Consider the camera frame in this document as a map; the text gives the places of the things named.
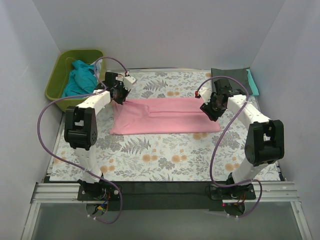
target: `blue cloth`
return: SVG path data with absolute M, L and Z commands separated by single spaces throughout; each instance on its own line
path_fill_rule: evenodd
M 63 90 L 62 97 L 80 94 L 92 94 L 98 84 L 94 75 L 94 65 L 88 65 L 81 60 L 72 63 L 74 69 L 70 71 L 69 82 Z
M 250 88 L 252 90 L 252 95 L 251 96 L 259 96 L 259 91 L 258 91 L 258 88 L 257 88 L 257 86 L 255 84 L 254 78 L 251 75 L 250 69 L 247 69 L 246 71 L 248 72 L 249 86 L 250 86 Z

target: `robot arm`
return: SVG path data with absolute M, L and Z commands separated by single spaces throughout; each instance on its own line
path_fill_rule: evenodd
M 123 104 L 135 82 L 136 79 L 130 75 L 106 72 L 103 83 L 107 91 L 98 93 L 103 89 L 99 84 L 94 90 L 94 93 L 98 94 L 88 97 L 77 106 L 69 106 L 65 112 L 64 139 L 74 149 L 79 164 L 97 176 L 101 176 L 102 173 L 96 158 L 96 115 L 112 100 Z M 84 172 L 80 182 L 94 184 L 99 182 L 99 179 Z
M 237 114 L 246 102 L 245 94 L 239 89 L 232 89 L 226 79 L 217 80 L 214 85 L 217 92 L 207 87 L 196 92 L 196 98 L 204 101 L 200 109 L 212 121 L 217 121 L 226 109 Z M 282 159 L 285 152 L 284 125 L 280 120 L 269 119 L 248 102 L 237 118 L 248 129 L 245 158 L 240 167 L 229 175 L 227 184 L 253 179 L 266 166 Z

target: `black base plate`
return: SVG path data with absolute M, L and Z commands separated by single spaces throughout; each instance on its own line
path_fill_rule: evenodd
M 120 201 L 119 194 L 116 194 L 117 192 L 115 192 L 116 188 L 114 186 L 104 182 L 101 184 L 104 185 L 105 192 L 108 194 L 108 196 L 110 196 L 109 201 Z M 120 189 L 120 191 L 122 191 L 122 186 L 117 185 L 117 187 Z M 100 197 L 93 198 L 90 194 L 84 191 L 84 188 L 81 185 L 79 185 L 77 200 L 78 201 L 105 201 L 106 197 L 101 196 L 101 198 Z
M 245 189 L 243 189 L 242 187 L 243 186 L 222 188 L 222 187 L 216 187 L 215 185 L 211 184 L 210 185 L 211 199 L 212 200 L 232 200 L 232 199 L 237 199 L 238 197 L 243 197 L 244 195 L 245 195 L 245 199 L 247 200 L 256 199 L 254 186 L 252 184 L 249 184 Z

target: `green plastic bin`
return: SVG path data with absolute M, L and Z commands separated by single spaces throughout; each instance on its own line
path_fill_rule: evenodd
M 92 64 L 95 60 L 102 57 L 104 53 L 97 49 L 74 49 L 62 53 L 57 59 L 53 68 L 49 82 L 45 88 L 46 97 L 54 101 L 61 98 L 62 93 L 69 81 L 69 73 L 74 69 L 72 63 L 76 60 L 81 60 L 86 64 Z M 103 80 L 104 73 L 106 72 L 106 66 L 102 60 L 100 78 Z M 82 103 L 85 98 L 71 98 L 58 101 L 57 106 L 64 112 L 68 106 L 76 106 Z

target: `pink towel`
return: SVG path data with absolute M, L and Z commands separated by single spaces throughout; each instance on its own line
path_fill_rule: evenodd
M 171 97 L 128 99 L 114 104 L 114 124 L 110 134 L 215 133 L 218 122 L 200 110 L 202 99 Z

